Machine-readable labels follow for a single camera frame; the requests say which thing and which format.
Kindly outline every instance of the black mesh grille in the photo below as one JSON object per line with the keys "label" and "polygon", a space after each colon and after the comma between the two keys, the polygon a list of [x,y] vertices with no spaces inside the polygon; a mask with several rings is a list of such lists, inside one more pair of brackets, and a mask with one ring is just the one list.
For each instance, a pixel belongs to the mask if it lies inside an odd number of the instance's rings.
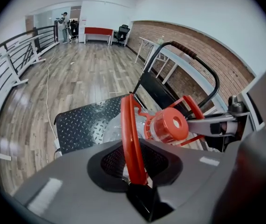
{"label": "black mesh grille", "polygon": [[151,178],[168,167],[168,160],[164,155],[156,152],[143,143],[140,143],[140,146],[144,167]]}
{"label": "black mesh grille", "polygon": [[101,167],[105,173],[116,178],[123,177],[124,166],[125,159],[122,145],[108,155],[104,156],[101,160]]}

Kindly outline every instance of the black railing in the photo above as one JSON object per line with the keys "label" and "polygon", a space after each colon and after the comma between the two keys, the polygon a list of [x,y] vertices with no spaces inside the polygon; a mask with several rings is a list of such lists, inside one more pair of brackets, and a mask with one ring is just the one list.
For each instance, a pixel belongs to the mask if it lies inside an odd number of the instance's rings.
{"label": "black railing", "polygon": [[[175,100],[174,97],[170,94],[170,92],[167,91],[163,86],[160,87],[155,87],[152,84],[154,84],[155,80],[151,79],[150,74],[148,73],[151,64],[154,62],[156,56],[160,53],[161,49],[165,46],[171,45],[173,47],[176,47],[177,49],[181,50],[185,54],[187,54],[189,57],[192,59],[198,61],[205,69],[208,70],[209,73],[213,76],[215,79],[215,87],[213,91],[203,100],[198,104],[198,107],[202,109],[219,91],[220,87],[220,79],[216,72],[200,57],[197,56],[196,53],[194,53],[192,50],[188,49],[187,47],[183,46],[182,44],[179,44],[178,42],[165,42],[161,44],[155,51],[155,53],[152,55],[150,58],[150,61],[148,62],[147,66],[143,70],[138,83],[136,87],[133,90],[133,94],[136,93],[137,89],[139,88],[140,85],[143,86],[143,88],[150,94],[150,96],[155,100],[155,102],[162,108],[166,108],[169,105],[171,105]],[[178,108],[178,110],[187,118],[193,114],[192,110],[185,110],[184,107]]]}
{"label": "black railing", "polygon": [[13,68],[18,74],[20,70],[34,57],[33,48],[31,44],[26,41],[33,36],[41,34],[44,35],[34,40],[37,52],[40,53],[48,46],[55,43],[57,34],[57,28],[55,26],[33,28],[30,31],[16,35],[0,44],[0,91],[5,85],[9,85],[8,81],[12,76],[12,73],[9,72],[9,68],[5,65],[6,60],[3,59],[1,54],[6,53],[10,49],[13,49],[14,45],[18,42],[20,42],[20,44],[23,44],[17,51],[13,52],[9,56],[9,59],[13,64]]}

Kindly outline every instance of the black office chair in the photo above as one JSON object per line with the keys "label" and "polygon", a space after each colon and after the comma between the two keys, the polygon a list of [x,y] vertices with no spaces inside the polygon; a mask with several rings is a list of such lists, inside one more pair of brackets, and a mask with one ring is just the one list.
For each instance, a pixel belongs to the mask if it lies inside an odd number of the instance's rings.
{"label": "black office chair", "polygon": [[130,29],[128,28],[127,25],[122,25],[121,27],[119,27],[118,32],[114,33],[114,37],[118,41],[118,46],[120,45],[120,42],[125,41],[129,31],[130,31]]}

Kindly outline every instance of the red handle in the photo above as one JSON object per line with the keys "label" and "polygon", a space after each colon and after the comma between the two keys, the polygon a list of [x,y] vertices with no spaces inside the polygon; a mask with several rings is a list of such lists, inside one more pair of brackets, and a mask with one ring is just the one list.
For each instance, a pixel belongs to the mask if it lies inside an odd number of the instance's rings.
{"label": "red handle", "polygon": [[[200,110],[199,106],[196,104],[196,102],[193,100],[193,98],[188,95],[184,95],[183,99],[186,101],[186,103],[188,104],[188,106],[191,108],[191,110],[194,112],[194,115],[197,119],[204,119],[204,114],[202,113],[202,111]],[[191,138],[183,143],[180,143],[179,146],[183,146],[189,143],[192,143],[193,141],[196,141],[198,139],[204,138],[204,135],[198,135],[194,138]]]}
{"label": "red handle", "polygon": [[137,135],[134,111],[135,106],[139,108],[139,111],[141,110],[141,106],[135,101],[132,94],[129,94],[128,96],[122,98],[120,113],[123,152],[130,176],[130,181],[134,184],[145,185],[147,183],[147,180]]}

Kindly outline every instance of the black diamond plate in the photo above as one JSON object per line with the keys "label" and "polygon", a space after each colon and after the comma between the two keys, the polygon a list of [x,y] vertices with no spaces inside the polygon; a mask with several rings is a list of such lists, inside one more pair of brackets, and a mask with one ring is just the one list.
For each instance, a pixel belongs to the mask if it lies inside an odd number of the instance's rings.
{"label": "black diamond plate", "polygon": [[55,120],[61,153],[101,144],[106,126],[120,113],[121,98],[125,96],[58,114]]}

